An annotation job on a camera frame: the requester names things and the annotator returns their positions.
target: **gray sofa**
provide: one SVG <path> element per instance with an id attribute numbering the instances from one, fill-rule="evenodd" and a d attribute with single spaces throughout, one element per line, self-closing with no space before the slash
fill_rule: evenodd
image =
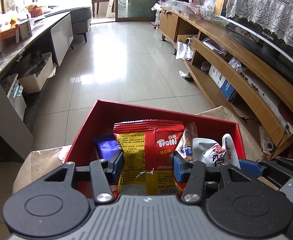
<path id="1" fill-rule="evenodd" d="M 51 12 L 44 14 L 45 17 L 70 11 L 72 30 L 74 35 L 83 35 L 87 42 L 86 33 L 89 30 L 92 18 L 92 6 L 82 6 L 76 8 L 55 7 Z"/>

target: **red logo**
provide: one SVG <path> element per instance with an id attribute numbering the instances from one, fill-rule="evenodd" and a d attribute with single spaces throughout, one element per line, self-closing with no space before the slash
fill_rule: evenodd
<path id="1" fill-rule="evenodd" d="M 215 153 L 224 153 L 225 150 L 220 146 L 220 145 L 215 145 L 213 148 L 212 148 L 212 151 L 214 151 Z"/>

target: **red plastic bag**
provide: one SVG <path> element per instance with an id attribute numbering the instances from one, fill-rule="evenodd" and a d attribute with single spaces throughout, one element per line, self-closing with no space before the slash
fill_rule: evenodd
<path id="1" fill-rule="evenodd" d="M 174 182 L 172 162 L 183 131 L 183 123 L 178 121 L 116 123 L 113 133 L 124 151 L 119 194 L 180 193 Z"/>

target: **ribbed gray surface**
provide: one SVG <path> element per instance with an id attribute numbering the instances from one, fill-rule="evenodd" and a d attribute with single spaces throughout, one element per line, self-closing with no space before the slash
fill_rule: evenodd
<path id="1" fill-rule="evenodd" d="M 187 206 L 175 196 L 121 196 L 96 208 L 88 222 L 60 240 L 182 240 L 240 239 L 222 232 L 202 209 Z M 277 236 L 273 240 L 285 240 Z"/>

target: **red box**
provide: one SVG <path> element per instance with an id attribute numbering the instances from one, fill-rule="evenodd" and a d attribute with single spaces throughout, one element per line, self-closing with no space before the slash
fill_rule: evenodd
<path id="1" fill-rule="evenodd" d="M 96 160 L 96 149 L 92 142 L 94 137 L 112 134 L 114 123 L 143 119 L 182 121 L 184 125 L 195 122 L 198 129 L 198 137 L 213 139 L 221 145 L 223 135 L 229 133 L 234 141 L 238 157 L 245 159 L 240 129 L 235 122 L 97 100 L 75 137 L 66 157 L 66 162 L 75 162 L 76 166 L 89 165 L 91 161 Z"/>

